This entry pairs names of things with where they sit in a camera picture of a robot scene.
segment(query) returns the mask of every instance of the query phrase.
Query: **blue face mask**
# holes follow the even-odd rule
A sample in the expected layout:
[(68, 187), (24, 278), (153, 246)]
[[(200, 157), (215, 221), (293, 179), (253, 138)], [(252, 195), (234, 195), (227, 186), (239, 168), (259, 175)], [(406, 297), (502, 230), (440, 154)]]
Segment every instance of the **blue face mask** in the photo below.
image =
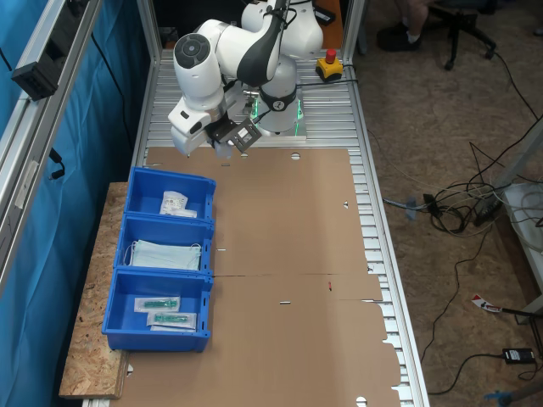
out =
[(202, 248), (199, 244), (190, 247), (166, 246), (138, 240), (125, 252), (131, 249), (129, 265), (138, 267), (155, 267), (162, 269), (199, 270)]

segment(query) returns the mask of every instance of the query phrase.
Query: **green syringe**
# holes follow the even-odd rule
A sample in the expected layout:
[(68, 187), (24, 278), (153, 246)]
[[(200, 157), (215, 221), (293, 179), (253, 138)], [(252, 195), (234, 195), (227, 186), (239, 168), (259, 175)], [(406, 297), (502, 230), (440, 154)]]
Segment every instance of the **green syringe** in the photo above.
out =
[(161, 299), (159, 301), (145, 301), (143, 303), (145, 308), (175, 308), (177, 307), (177, 301), (173, 299)]
[(168, 314), (156, 314), (154, 316), (154, 322), (187, 322), (188, 317), (185, 315), (168, 315)]

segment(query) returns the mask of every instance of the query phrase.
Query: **red button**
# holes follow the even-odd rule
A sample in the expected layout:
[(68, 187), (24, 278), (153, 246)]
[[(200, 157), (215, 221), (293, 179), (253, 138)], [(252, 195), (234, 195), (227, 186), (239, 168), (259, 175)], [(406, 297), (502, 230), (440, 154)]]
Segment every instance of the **red button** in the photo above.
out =
[(326, 63), (327, 64), (333, 64), (333, 61), (336, 60), (336, 50), (335, 49), (328, 49), (326, 51)]

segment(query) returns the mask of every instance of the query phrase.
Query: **brown cardboard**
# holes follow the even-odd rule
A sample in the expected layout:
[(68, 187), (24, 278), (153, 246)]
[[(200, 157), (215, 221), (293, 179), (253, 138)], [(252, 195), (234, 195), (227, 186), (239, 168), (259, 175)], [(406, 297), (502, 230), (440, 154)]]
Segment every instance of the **brown cardboard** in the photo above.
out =
[(354, 299), (359, 282), (219, 276), (205, 351), (131, 354), (134, 372), (111, 406), (355, 406), (359, 396), (368, 406), (400, 406), (391, 388), (400, 383), (398, 359), (382, 342), (379, 306)]
[(346, 150), (251, 148), (247, 158), (218, 159), (211, 148), (190, 158), (150, 148), (147, 165), (217, 181), (214, 248), (225, 250), (214, 251), (216, 276), (361, 273), (366, 297), (381, 299), (367, 274)]
[(112, 407), (400, 405), (381, 309), (362, 302), (381, 291), (345, 150), (150, 148), (147, 165), (217, 181), (211, 338), (202, 354), (131, 354)]

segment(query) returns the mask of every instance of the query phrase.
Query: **blue plastic bin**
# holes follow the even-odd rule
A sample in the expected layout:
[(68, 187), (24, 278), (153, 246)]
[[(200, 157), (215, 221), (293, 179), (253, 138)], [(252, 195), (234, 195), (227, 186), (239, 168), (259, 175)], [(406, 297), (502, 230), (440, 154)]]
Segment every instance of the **blue plastic bin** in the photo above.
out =
[(125, 211), (128, 214), (175, 217), (160, 215), (164, 191), (175, 191), (187, 197), (186, 209), (197, 212), (197, 217), (193, 219), (212, 222), (211, 206), (215, 187), (215, 181), (202, 176), (132, 167)]
[[(114, 267), (130, 263), (130, 249), (133, 242), (144, 240), (146, 242), (165, 244), (169, 246), (192, 246), (197, 243), (202, 247), (199, 270), (162, 269), (169, 272), (203, 273), (211, 276), (211, 239), (215, 227), (211, 223), (175, 216), (157, 217), (145, 215), (124, 214), (120, 225), (117, 252)], [(148, 270), (148, 267), (129, 266), (133, 270)]]
[[(213, 278), (195, 274), (115, 269), (109, 289), (102, 333), (109, 347), (128, 350), (194, 350), (202, 352), (210, 339), (208, 314)], [(180, 312), (198, 314), (196, 332), (151, 331), (147, 313), (134, 312), (134, 298), (181, 297)]]

